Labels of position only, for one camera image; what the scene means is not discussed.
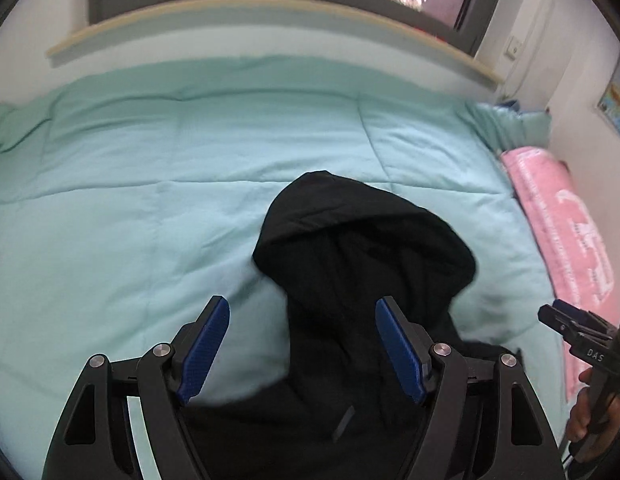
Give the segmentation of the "right hand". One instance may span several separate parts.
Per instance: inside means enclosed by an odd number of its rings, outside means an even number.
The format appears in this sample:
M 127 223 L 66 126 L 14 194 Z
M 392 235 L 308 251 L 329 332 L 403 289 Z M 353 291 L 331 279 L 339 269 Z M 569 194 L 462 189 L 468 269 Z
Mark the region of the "right hand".
M 594 370 L 589 368 L 579 375 L 579 381 L 585 384 L 585 387 L 581 389 L 572 406 L 566 427 L 566 436 L 572 443 L 580 442 L 587 434 L 587 426 L 590 424 L 590 382 L 593 373 Z M 588 463 L 602 456 L 616 440 L 620 431 L 620 396 L 610 400 L 607 414 L 608 422 L 604 431 L 582 456 L 580 463 Z

